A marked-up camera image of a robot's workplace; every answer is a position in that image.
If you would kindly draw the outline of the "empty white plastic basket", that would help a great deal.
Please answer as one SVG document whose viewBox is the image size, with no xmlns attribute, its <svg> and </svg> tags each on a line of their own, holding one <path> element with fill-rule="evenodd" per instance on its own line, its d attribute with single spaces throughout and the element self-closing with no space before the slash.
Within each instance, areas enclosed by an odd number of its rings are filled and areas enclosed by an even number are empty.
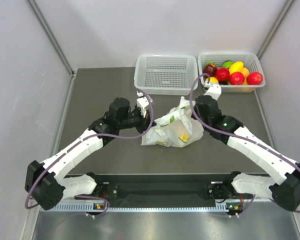
<svg viewBox="0 0 300 240">
<path fill-rule="evenodd" d="M 194 56 L 143 54 L 136 62 L 134 86 L 149 95 L 187 96 L 197 77 Z"/>
</svg>

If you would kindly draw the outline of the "red apple front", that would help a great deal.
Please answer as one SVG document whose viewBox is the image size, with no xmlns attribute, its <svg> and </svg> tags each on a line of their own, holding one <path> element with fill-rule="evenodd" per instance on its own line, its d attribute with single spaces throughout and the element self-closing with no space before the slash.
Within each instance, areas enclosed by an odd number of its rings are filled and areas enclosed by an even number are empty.
<svg viewBox="0 0 300 240">
<path fill-rule="evenodd" d="M 231 85 L 243 85 L 245 76 L 241 72 L 234 72 L 229 76 L 228 81 Z"/>
</svg>

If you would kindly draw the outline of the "green lime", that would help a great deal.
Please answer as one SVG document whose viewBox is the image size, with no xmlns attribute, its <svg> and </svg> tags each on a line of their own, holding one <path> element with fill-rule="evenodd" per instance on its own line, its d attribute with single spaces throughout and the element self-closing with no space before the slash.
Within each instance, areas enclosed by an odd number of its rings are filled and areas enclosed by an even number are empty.
<svg viewBox="0 0 300 240">
<path fill-rule="evenodd" d="M 221 67 L 225 68 L 225 69 L 229 69 L 233 64 L 234 64 L 233 61 L 227 60 L 227 61 L 225 61 L 225 62 L 222 63 Z"/>
</svg>

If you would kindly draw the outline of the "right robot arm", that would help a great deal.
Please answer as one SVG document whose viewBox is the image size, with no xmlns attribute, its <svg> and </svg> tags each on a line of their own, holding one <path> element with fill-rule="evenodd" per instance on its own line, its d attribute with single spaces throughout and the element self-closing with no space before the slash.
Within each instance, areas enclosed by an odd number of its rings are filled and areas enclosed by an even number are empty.
<svg viewBox="0 0 300 240">
<path fill-rule="evenodd" d="M 221 197 L 250 194 L 272 199 L 287 211 L 297 210 L 300 205 L 300 162 L 275 151 L 236 118 L 222 114 L 212 96 L 200 95 L 195 99 L 193 117 L 203 122 L 204 130 L 214 139 L 237 150 L 267 173 L 267 176 L 260 176 L 233 171 L 219 188 Z"/>
</svg>

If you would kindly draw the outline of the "yellow mango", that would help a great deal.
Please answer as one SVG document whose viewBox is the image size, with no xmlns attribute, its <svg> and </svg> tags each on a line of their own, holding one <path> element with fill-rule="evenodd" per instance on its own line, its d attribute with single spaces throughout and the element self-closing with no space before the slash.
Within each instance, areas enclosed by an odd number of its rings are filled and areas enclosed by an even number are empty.
<svg viewBox="0 0 300 240">
<path fill-rule="evenodd" d="M 243 67 L 244 63 L 242 61 L 234 62 L 233 65 L 228 69 L 229 74 L 232 75 L 233 73 L 241 72 Z"/>
</svg>

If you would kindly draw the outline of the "red apple middle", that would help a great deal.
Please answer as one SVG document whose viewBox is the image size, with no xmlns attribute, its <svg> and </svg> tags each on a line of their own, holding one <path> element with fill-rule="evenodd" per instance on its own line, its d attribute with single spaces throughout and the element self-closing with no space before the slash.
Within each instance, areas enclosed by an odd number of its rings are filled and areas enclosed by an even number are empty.
<svg viewBox="0 0 300 240">
<path fill-rule="evenodd" d="M 224 68 L 224 67 L 218 68 L 215 73 L 215 78 L 219 82 L 226 82 L 226 81 L 228 81 L 229 77 L 230 77 L 230 72 L 227 68 Z"/>
</svg>

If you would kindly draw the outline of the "dark red apple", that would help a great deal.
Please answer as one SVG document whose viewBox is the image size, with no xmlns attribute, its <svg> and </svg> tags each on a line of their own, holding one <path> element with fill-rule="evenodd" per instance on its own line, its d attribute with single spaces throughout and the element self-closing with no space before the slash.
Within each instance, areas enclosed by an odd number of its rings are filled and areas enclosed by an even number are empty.
<svg viewBox="0 0 300 240">
<path fill-rule="evenodd" d="M 203 73 L 208 74 L 210 77 L 214 77 L 216 75 L 218 68 L 214 63 L 208 63 L 203 68 Z"/>
</svg>

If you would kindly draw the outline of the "white plastic bag with fruit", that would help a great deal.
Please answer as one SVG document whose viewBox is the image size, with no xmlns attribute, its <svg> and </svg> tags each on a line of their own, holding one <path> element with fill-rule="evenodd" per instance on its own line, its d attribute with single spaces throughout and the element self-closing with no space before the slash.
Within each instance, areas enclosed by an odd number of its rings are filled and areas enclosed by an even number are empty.
<svg viewBox="0 0 300 240">
<path fill-rule="evenodd" d="M 203 137 L 204 128 L 192 118 L 190 101 L 181 97 L 179 105 L 154 121 L 155 126 L 142 137 L 142 146 L 184 148 Z"/>
</svg>

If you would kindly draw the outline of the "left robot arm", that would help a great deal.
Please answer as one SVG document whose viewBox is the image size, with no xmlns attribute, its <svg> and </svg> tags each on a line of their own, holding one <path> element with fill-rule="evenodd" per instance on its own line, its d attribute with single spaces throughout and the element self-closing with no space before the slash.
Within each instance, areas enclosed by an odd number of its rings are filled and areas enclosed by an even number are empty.
<svg viewBox="0 0 300 240">
<path fill-rule="evenodd" d="M 99 198 L 104 187 L 92 173 L 77 177 L 67 174 L 112 140 L 121 139 L 121 130 L 135 128 L 140 137 L 145 135 L 154 125 L 153 116 L 153 100 L 149 96 L 138 97 L 134 108 L 126 98 L 115 98 L 108 111 L 71 144 L 42 162 L 34 160 L 28 165 L 26 200 L 33 198 L 44 210 L 51 210 L 60 201 L 78 195 Z"/>
</svg>

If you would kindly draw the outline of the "yellow lemon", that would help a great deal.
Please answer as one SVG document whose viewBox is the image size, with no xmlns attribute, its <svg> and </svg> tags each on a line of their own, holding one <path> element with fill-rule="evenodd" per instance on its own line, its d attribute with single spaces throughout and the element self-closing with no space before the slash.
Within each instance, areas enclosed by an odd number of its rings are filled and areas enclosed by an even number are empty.
<svg viewBox="0 0 300 240">
<path fill-rule="evenodd" d="M 211 76 L 206 79 L 209 84 L 219 84 L 219 81 L 216 77 Z"/>
</svg>

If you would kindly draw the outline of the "orange fruit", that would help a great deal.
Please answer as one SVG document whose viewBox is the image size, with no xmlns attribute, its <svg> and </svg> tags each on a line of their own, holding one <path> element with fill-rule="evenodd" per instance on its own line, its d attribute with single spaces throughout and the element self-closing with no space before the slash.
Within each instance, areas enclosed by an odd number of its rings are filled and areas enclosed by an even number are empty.
<svg viewBox="0 0 300 240">
<path fill-rule="evenodd" d="M 240 72 L 243 74 L 243 76 L 244 76 L 245 79 L 246 79 L 246 78 L 249 76 L 249 74 L 250 74 L 250 71 L 249 71 L 246 67 L 243 67 L 242 70 L 241 70 Z"/>
</svg>

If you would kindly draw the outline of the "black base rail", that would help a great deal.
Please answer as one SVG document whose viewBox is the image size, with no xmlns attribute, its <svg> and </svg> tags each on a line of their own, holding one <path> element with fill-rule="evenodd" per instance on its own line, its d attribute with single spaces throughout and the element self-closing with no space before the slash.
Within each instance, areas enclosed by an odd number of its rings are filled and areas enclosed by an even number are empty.
<svg viewBox="0 0 300 240">
<path fill-rule="evenodd" d="M 227 174 L 92 174 L 97 186 L 90 193 L 111 207 L 212 207 L 210 186 Z"/>
</svg>

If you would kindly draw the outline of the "red apple right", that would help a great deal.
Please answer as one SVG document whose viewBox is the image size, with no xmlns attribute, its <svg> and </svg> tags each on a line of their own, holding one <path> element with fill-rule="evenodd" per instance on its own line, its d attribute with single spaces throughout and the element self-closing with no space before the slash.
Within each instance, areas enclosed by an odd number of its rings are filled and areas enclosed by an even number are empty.
<svg viewBox="0 0 300 240">
<path fill-rule="evenodd" d="M 260 85 L 263 82 L 263 75 L 260 72 L 252 72 L 246 78 L 248 85 Z"/>
</svg>

